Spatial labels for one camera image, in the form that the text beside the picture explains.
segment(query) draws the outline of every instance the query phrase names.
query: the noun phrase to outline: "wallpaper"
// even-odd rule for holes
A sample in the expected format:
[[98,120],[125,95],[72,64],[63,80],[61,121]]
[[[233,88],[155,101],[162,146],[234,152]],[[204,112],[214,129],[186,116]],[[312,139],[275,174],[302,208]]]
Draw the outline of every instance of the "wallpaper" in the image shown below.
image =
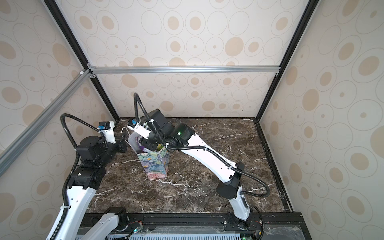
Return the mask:
[[323,1],[261,120],[314,240],[384,235],[383,10]]
[[279,65],[307,0],[56,0],[93,66]]
[[[0,239],[42,240],[48,235],[63,204],[61,189],[75,159],[75,151],[61,124],[69,113],[98,126],[113,120],[90,80],[73,94],[18,159],[0,177]],[[77,144],[92,129],[66,118]]]
[[38,0],[0,3],[0,153],[80,72]]
[[120,117],[134,116],[133,93],[147,112],[167,117],[254,117],[275,73],[99,74]]

